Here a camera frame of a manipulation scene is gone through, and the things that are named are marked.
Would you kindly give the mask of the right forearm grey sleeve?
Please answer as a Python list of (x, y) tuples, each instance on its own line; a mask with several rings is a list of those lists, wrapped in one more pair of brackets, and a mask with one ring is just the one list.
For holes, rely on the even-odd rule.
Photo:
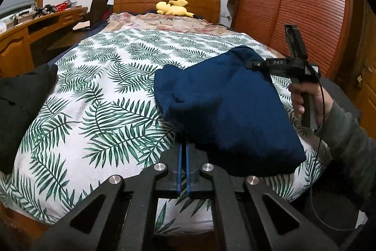
[(337, 103), (333, 103), (316, 134), (345, 171), (351, 196), (357, 205), (365, 207), (375, 199), (375, 140)]

